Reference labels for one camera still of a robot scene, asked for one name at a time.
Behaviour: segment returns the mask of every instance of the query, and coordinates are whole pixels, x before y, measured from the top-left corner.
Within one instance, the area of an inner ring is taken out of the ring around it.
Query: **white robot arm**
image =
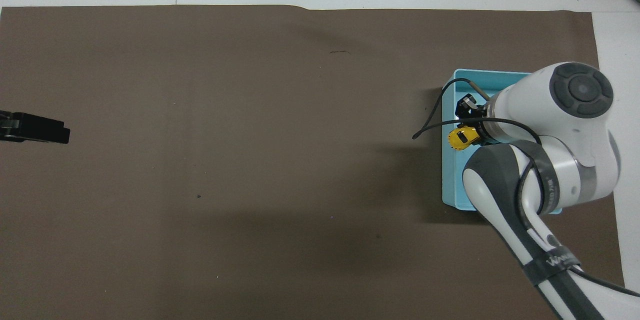
[[[449,135],[453,147],[486,145],[464,167],[466,194],[561,319],[640,319],[640,294],[583,272],[539,216],[613,191],[620,156],[606,126],[612,103],[601,72],[563,62],[451,121],[463,123]]]

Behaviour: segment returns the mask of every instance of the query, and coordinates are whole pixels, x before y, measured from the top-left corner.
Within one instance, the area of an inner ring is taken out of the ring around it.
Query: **yellow object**
[[[480,138],[476,128],[462,126],[448,133],[448,143],[457,151],[463,151]]]

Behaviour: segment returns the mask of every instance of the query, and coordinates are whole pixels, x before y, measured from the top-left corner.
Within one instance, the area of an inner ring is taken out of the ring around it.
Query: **brown mat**
[[[441,200],[457,68],[594,66],[589,13],[3,8],[3,319],[552,319],[477,213]],[[547,217],[621,284],[613,199]]]

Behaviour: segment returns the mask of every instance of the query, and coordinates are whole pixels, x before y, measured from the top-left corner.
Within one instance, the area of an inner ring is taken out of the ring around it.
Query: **blue tray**
[[[451,79],[459,77],[467,78],[480,89],[484,90],[490,97],[505,89],[509,85],[518,83],[519,80],[528,76],[529,72],[507,72],[507,71],[487,71],[473,69],[457,69],[453,72]],[[456,103],[467,93],[473,95],[478,104],[484,104],[480,94],[478,94],[466,82],[458,81],[448,87],[442,96],[442,121],[456,118]],[[471,204],[465,188],[462,185],[462,170],[465,168],[471,155],[478,149],[478,146],[471,145],[462,151],[455,151],[449,145],[447,136],[456,127],[455,124],[442,126],[442,201],[456,209],[464,211],[475,211]]]

